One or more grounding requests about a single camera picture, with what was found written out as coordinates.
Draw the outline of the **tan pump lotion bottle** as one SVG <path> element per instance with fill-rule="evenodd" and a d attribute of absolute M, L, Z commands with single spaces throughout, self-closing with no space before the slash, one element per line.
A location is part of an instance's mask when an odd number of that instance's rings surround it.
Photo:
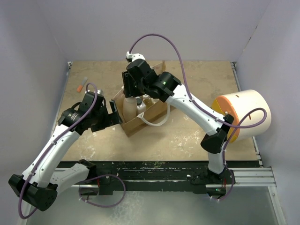
<path fill-rule="evenodd" d="M 125 122 L 129 122 L 136 117 L 137 101 L 135 97 L 125 98 L 123 101 L 123 117 Z"/>

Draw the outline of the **brown burlap canvas bag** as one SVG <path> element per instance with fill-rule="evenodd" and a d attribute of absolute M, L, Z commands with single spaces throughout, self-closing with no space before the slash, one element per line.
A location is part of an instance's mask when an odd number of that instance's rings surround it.
<path fill-rule="evenodd" d="M 128 137 L 146 126 L 159 127 L 167 122 L 170 112 L 174 108 L 160 100 L 152 100 L 153 104 L 150 106 L 146 106 L 146 104 L 142 102 L 142 108 L 137 109 L 137 116 L 126 122 L 123 117 L 123 102 L 125 99 L 123 89 L 124 88 L 121 88 L 112 99 L 115 101 L 119 115 L 123 121 L 121 127 Z"/>

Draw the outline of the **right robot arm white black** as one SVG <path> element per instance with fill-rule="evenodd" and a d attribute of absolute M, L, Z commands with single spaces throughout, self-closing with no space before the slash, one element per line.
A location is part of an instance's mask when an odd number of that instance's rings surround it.
<path fill-rule="evenodd" d="M 125 97 L 147 94 L 181 110 L 202 128 L 205 136 L 200 145 L 208 153 L 208 177 L 211 182 L 220 183 L 225 178 L 222 152 L 233 116 L 224 116 L 189 94 L 186 86 L 171 73 L 157 75 L 144 59 L 128 60 L 122 79 Z"/>

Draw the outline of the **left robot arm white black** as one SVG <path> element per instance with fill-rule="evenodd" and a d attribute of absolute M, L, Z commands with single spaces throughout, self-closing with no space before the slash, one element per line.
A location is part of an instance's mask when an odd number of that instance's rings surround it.
<path fill-rule="evenodd" d="M 81 102 L 62 113 L 52 137 L 38 157 L 22 174 L 13 174 L 8 181 L 19 201 L 45 211 L 73 184 L 82 181 L 91 184 L 96 180 L 99 175 L 96 165 L 84 159 L 62 174 L 55 173 L 55 169 L 84 131 L 97 132 L 122 122 L 115 101 L 109 104 L 112 113 L 108 112 L 103 95 L 89 91 Z"/>

